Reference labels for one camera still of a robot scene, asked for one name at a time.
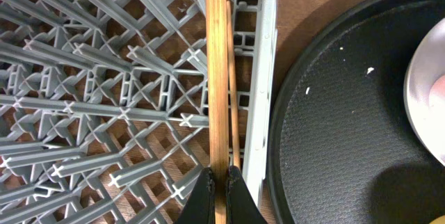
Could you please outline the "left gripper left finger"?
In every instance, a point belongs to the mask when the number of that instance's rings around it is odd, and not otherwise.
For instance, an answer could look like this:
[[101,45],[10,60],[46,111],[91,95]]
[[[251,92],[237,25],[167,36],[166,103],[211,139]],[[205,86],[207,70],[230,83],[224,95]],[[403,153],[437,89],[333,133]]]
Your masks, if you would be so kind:
[[175,224],[214,224],[216,187],[210,168],[201,171]]

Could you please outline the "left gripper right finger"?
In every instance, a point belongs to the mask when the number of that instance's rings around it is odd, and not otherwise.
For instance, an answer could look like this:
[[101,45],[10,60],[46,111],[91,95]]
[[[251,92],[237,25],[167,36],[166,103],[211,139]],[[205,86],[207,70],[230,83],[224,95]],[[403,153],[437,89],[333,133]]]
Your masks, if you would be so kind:
[[229,224],[267,224],[236,166],[229,167],[226,196]]

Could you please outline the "grey round plate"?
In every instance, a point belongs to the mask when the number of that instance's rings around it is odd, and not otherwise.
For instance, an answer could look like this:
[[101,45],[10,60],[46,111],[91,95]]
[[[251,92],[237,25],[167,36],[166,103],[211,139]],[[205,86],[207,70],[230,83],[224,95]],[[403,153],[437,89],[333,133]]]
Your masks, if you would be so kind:
[[444,20],[434,25],[420,42],[405,74],[404,104],[410,124],[440,164],[444,164],[444,114],[429,109],[434,82],[444,76]]

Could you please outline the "yellow plastic bowl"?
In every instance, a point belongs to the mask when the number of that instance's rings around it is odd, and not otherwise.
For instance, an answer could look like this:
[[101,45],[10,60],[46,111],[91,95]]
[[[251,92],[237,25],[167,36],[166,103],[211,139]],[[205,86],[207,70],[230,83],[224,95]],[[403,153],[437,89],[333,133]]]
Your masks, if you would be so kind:
[[440,216],[439,218],[436,218],[430,224],[445,224],[445,216]]

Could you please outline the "pink plastic cup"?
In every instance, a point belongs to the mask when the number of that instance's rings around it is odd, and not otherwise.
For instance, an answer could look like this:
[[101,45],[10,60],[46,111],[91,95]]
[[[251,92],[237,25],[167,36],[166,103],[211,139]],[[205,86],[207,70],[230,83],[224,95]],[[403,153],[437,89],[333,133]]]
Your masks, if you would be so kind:
[[429,109],[434,111],[437,114],[439,114],[439,113],[444,114],[444,108],[445,108],[445,104],[444,104],[445,103],[445,100],[444,100],[445,87],[444,87],[444,84],[445,84],[444,76],[441,76],[432,85],[430,92],[429,92],[429,96],[428,96]]

